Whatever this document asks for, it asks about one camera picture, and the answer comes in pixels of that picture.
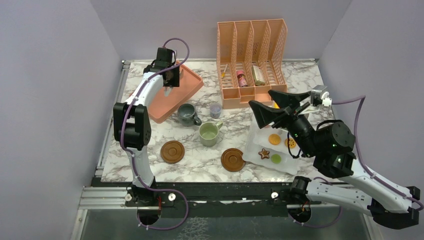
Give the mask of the yellow flower cookie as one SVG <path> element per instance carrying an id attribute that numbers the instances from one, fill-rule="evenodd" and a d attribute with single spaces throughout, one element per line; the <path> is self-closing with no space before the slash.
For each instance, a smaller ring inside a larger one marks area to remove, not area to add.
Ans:
<path id="1" fill-rule="evenodd" d="M 295 142 L 295 140 L 293 138 L 286 138 L 284 140 L 284 144 L 286 147 L 288 147 L 289 149 L 294 149 L 297 147 L 297 143 Z"/>

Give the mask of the brown star cookie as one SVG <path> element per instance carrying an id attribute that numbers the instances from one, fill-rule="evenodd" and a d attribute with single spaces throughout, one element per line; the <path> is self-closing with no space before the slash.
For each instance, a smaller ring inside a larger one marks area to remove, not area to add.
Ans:
<path id="1" fill-rule="evenodd" d="M 262 150 L 258 152 L 258 155 L 260 156 L 261 160 L 269 159 L 270 151 L 266 150 L 265 148 L 262 148 Z"/>

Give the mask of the green macaron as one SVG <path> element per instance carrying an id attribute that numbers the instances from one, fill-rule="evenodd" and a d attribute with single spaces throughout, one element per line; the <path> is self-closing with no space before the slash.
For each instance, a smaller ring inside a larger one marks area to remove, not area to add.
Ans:
<path id="1" fill-rule="evenodd" d="M 273 154 L 270 159 L 274 164 L 279 164 L 282 161 L 282 157 L 279 154 Z"/>

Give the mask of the dark blue-green ceramic mug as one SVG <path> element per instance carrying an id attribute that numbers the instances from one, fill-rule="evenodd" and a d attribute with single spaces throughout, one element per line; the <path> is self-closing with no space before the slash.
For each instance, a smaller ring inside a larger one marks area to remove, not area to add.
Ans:
<path id="1" fill-rule="evenodd" d="M 178 108 L 177 117 L 179 122 L 185 127 L 202 125 L 195 106 L 190 103 L 184 103 Z"/>

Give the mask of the light green ceramic mug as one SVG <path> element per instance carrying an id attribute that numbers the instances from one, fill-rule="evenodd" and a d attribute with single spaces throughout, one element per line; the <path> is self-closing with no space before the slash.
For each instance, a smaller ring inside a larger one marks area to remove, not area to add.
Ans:
<path id="1" fill-rule="evenodd" d="M 199 128 L 200 142 L 205 147 L 213 147 L 217 141 L 220 129 L 223 126 L 221 120 L 217 122 L 205 122 Z"/>

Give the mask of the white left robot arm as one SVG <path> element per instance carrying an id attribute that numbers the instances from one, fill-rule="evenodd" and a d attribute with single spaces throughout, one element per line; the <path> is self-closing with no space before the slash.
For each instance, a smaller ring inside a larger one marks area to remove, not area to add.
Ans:
<path id="1" fill-rule="evenodd" d="M 124 102 L 113 107 L 113 128 L 116 141 L 127 153 L 133 174 L 133 187 L 140 189 L 138 199 L 144 205 L 157 200 L 155 174 L 150 167 L 149 142 L 152 128 L 150 115 L 163 110 L 171 101 L 165 96 L 164 74 L 147 72 L 136 90 Z M 250 122 L 249 133 L 230 133 L 220 121 L 200 122 L 195 114 L 184 130 L 170 128 L 165 143 L 154 147 L 153 154 L 165 164 L 174 182 L 208 182 L 220 170 L 241 171 L 246 163 L 263 166 L 289 175 L 299 172 L 298 159 L 291 153 L 299 147 L 286 130 L 267 126 L 259 129 Z"/>

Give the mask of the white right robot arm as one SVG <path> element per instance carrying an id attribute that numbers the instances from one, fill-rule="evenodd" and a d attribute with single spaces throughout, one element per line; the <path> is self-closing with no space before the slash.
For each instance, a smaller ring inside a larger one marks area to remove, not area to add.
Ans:
<path id="1" fill-rule="evenodd" d="M 304 157 L 314 158 L 314 167 L 324 176 L 340 179 L 358 191 L 324 185 L 307 177 L 294 178 L 288 190 L 289 199 L 296 204 L 324 201 L 370 215 L 386 228 L 401 230 L 416 226 L 422 204 L 420 190 L 403 187 L 380 177 L 362 162 L 356 130 L 350 130 L 341 120 L 326 120 L 313 128 L 303 116 L 309 106 L 330 104 L 322 85 L 304 93 L 287 93 L 270 89 L 270 98 L 277 108 L 251 100 L 249 106 L 259 128 L 271 126 L 285 129 L 293 137 Z"/>

